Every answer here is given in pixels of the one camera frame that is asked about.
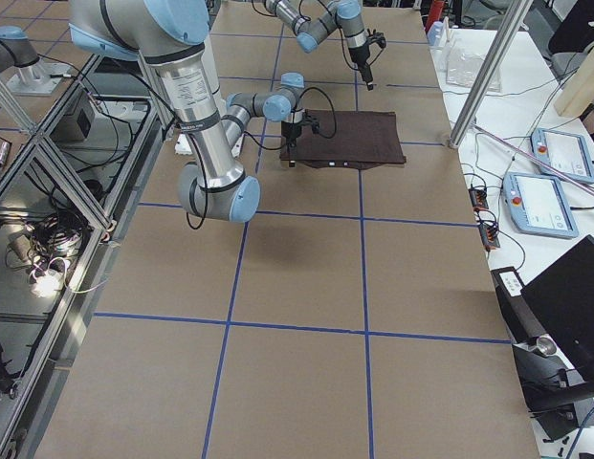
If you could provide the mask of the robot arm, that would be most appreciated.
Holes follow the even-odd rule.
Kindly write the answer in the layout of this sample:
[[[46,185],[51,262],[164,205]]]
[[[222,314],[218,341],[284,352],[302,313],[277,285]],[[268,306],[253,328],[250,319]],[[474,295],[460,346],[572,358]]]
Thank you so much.
[[[368,29],[363,22],[363,9],[358,1],[329,1],[321,16],[311,18],[290,1],[263,1],[267,15],[280,19],[297,38],[300,48],[310,54],[332,33],[339,31],[345,40],[350,61],[348,67],[357,70],[366,88],[374,89],[371,66],[386,47],[382,32]]]
[[[203,1],[73,1],[73,42],[97,55],[143,59],[159,76],[182,134],[197,161],[178,184],[187,213],[245,223],[256,213],[260,184],[232,155],[250,119],[284,121],[299,111],[299,73],[283,75],[270,93],[235,94],[220,113],[203,63],[209,14]]]

